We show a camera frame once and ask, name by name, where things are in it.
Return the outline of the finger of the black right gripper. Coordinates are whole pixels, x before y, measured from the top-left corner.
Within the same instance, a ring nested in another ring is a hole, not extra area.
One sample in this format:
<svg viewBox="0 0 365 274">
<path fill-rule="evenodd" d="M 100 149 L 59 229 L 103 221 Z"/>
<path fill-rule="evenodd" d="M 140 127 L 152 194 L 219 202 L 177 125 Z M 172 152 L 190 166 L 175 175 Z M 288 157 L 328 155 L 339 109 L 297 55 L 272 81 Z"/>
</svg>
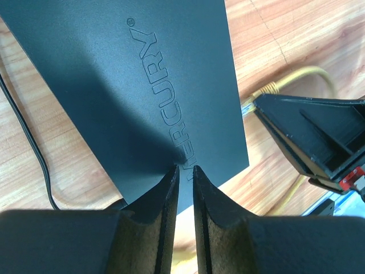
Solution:
<svg viewBox="0 0 365 274">
<path fill-rule="evenodd" d="M 337 194 L 342 194 L 342 188 L 339 185 L 338 179 L 330 180 L 329 178 L 318 178 L 310 176 L 309 183 L 316 187 L 323 188 Z"/>
<path fill-rule="evenodd" d="M 254 104 L 299 173 L 340 180 L 364 165 L 364 100 L 264 94 Z"/>
</svg>

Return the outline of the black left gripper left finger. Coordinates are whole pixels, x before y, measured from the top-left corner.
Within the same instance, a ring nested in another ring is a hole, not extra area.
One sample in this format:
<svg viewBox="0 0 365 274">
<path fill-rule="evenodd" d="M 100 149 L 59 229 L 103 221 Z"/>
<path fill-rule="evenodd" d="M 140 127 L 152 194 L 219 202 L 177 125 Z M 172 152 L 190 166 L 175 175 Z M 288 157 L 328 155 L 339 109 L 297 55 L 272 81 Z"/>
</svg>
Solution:
<svg viewBox="0 0 365 274">
<path fill-rule="evenodd" d="M 174 166 L 123 209 L 1 213 L 2 273 L 169 273 L 179 195 Z"/>
</svg>

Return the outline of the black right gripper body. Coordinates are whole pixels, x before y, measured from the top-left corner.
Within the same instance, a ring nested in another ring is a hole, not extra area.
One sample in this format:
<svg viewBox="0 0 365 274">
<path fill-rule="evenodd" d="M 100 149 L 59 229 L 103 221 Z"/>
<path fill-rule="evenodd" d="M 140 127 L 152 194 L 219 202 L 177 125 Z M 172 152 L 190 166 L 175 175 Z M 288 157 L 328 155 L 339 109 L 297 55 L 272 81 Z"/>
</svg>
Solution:
<svg viewBox="0 0 365 274">
<path fill-rule="evenodd" d="M 344 191 L 351 190 L 358 193 L 364 202 L 364 165 L 357 166 L 339 182 L 339 185 Z"/>
</svg>

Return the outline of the black network switch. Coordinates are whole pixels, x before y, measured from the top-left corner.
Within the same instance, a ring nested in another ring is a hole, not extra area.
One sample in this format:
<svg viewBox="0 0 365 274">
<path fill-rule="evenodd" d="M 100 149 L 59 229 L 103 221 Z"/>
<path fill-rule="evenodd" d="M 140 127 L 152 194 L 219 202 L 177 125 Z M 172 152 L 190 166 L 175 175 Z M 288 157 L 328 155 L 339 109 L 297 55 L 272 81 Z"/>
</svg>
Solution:
<svg viewBox="0 0 365 274">
<path fill-rule="evenodd" d="M 2 1 L 1 18 L 127 203 L 180 167 L 249 165 L 224 1 Z"/>
</svg>

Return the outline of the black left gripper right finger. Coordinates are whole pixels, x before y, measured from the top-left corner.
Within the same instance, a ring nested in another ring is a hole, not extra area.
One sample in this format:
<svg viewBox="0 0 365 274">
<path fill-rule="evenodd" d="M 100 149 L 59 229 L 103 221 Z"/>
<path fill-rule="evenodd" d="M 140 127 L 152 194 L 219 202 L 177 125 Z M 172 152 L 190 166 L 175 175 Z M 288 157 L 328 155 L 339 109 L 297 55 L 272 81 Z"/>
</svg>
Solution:
<svg viewBox="0 0 365 274">
<path fill-rule="evenodd" d="M 364 219 L 257 216 L 193 170 L 200 273 L 363 273 Z"/>
</svg>

